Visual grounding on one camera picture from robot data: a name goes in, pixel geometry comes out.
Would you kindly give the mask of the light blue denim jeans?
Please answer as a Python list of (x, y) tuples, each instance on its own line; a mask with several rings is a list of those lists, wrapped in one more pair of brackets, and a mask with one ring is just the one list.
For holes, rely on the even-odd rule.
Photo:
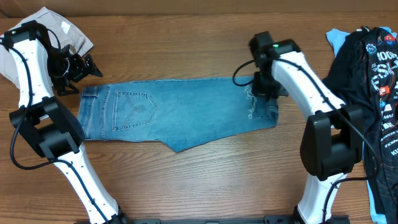
[(87, 140), (160, 141), (175, 152), (277, 125), (276, 100), (226, 77), (89, 86), (78, 120)]

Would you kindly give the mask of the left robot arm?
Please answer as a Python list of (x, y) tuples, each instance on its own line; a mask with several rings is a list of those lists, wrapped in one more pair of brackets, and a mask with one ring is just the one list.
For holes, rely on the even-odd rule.
[[(53, 31), (43, 24), (29, 21), (1, 37), (1, 45), (16, 63), (19, 80), (19, 106), (9, 114), (15, 128), (11, 161), (22, 170), (56, 166), (81, 200), (90, 223), (129, 223), (90, 163), (80, 122), (59, 100), (77, 94), (74, 84), (87, 75), (101, 77), (102, 73), (91, 55), (81, 57), (72, 54), (69, 46), (53, 46), (51, 35)], [(35, 166), (18, 163), (14, 154), (18, 136), (46, 162)]]

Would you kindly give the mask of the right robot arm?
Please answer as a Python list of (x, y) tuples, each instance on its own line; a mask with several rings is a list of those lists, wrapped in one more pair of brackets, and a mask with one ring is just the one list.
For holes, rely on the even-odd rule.
[(333, 216), (340, 184), (362, 158), (362, 111), (347, 106), (318, 78), (292, 40), (274, 42), (270, 33), (255, 34), (249, 48), (258, 71), (252, 92), (268, 100), (291, 96), (306, 119), (300, 157), (308, 172), (302, 199), (292, 215), (267, 215), (265, 223), (349, 223)]

